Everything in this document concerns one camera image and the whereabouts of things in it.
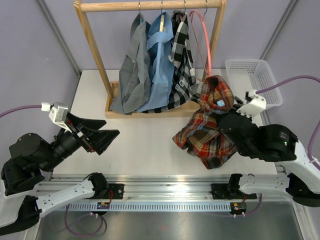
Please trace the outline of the red plaid shirt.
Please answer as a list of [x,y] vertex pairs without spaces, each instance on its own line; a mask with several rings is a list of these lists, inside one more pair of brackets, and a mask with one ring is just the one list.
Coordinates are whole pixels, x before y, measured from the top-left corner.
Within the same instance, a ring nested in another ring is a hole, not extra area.
[[208,170],[220,168],[237,152],[235,144],[218,131],[219,121],[234,104],[235,97],[221,76],[206,78],[200,94],[200,108],[173,136],[173,142],[199,158]]

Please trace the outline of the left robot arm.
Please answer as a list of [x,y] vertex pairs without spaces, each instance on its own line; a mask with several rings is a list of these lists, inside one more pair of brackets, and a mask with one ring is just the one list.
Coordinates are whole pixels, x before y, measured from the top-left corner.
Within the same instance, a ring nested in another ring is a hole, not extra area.
[[79,148],[101,155],[120,134],[103,130],[105,120],[77,117],[70,112],[62,117],[63,128],[55,141],[48,143],[36,133],[27,133],[10,146],[10,159],[0,173],[0,234],[27,230],[56,209],[82,199],[103,199],[109,184],[102,173],[94,172],[81,183],[48,194],[33,196],[35,186]]

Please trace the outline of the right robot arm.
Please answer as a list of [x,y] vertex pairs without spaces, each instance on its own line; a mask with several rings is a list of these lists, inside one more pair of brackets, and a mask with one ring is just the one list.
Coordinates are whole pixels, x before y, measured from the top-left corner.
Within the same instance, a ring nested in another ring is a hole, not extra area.
[[289,172],[268,177],[233,173],[226,189],[230,197],[278,193],[307,207],[320,206],[320,162],[287,127],[257,126],[249,111],[239,109],[223,115],[218,130],[241,156],[277,163]]

